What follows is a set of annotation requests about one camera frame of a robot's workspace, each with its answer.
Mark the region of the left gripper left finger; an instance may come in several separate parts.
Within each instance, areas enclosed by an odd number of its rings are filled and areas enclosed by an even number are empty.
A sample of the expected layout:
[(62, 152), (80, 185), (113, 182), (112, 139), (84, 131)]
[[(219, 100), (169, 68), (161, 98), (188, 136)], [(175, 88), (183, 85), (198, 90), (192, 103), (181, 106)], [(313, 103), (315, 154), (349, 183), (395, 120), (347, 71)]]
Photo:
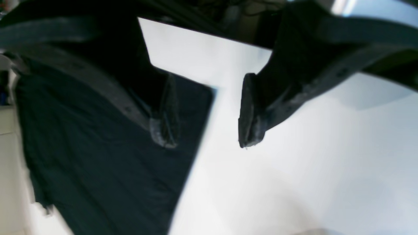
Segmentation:
[(111, 28), (98, 15), (43, 16), (1, 20), (1, 49), (19, 72), (34, 65), (57, 71), (94, 90), (154, 143), (179, 143), (179, 111), (173, 74), (149, 60), (136, 17)]

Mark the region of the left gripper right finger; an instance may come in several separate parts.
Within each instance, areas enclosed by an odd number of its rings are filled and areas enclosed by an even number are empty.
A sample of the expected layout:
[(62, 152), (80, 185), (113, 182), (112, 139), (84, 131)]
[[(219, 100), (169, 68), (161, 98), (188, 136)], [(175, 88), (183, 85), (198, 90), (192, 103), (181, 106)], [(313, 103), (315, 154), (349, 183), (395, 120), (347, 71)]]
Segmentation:
[(331, 13), (287, 2), (267, 64), (242, 83), (241, 148), (260, 143), (303, 104), (358, 72), (417, 91), (417, 2), (389, 2), (389, 17)]

